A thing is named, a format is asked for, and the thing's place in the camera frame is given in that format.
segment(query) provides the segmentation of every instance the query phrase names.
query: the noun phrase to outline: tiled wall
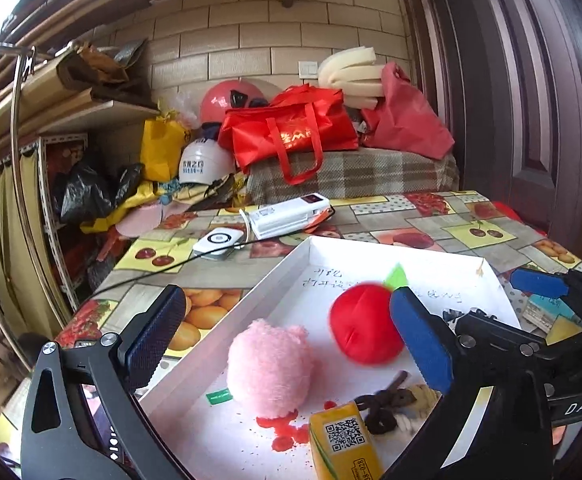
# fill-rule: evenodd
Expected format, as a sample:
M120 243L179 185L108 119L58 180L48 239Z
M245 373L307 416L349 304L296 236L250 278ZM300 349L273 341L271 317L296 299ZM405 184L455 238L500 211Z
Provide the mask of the tiled wall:
M334 52L372 46L380 62L412 73L403 0L162 0L85 36L98 46L148 38L137 70L155 100L187 91L194 105L218 81L245 77L268 98L301 84L298 61L321 62ZM98 141L113 165L135 162L141 128Z

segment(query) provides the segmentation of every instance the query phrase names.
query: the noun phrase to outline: metal screw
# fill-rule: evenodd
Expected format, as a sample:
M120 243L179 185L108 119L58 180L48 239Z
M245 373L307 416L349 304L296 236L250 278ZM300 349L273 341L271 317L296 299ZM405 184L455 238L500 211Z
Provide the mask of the metal screw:
M102 344L102 346L111 346L116 341L117 341L117 334L114 332L108 332L100 338L100 343Z
M527 357L530 357L533 355L533 349L527 344L520 345L520 352L522 352L522 355L525 355Z
M464 348L473 348L475 346L475 339L470 335L462 334L459 337L459 341Z
M48 343L44 343L44 346L42 347L42 353L44 355L52 354L53 352L55 352L56 348L57 348L57 343L53 342L53 341L49 341Z

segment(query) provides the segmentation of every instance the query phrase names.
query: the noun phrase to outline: wall socket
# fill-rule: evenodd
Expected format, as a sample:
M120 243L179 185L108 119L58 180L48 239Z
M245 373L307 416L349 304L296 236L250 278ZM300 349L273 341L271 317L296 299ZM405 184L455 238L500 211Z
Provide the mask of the wall socket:
M298 61L300 79L317 79L318 62L317 61Z

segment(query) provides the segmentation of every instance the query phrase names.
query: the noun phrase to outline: plaid fabric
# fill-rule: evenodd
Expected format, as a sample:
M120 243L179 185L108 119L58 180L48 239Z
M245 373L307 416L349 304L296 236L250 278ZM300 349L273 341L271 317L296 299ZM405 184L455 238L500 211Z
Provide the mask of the plaid fabric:
M290 153L293 174L314 163L313 153ZM329 198L358 198L414 191L457 190L459 173L450 153L431 160L415 153L360 148L325 152L318 174L299 186L289 186L276 158L251 166L247 194L253 204L273 204L318 192Z

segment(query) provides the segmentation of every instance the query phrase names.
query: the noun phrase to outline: beige curtain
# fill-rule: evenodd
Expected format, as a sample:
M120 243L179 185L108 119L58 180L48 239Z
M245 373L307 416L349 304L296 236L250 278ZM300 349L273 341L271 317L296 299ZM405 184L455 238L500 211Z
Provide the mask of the beige curtain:
M37 153L20 158L26 213L56 304L68 316L68 308L55 279L46 251L37 180ZM52 339L61 330L26 248L16 206L12 169L0 173L0 305L15 336L36 332Z

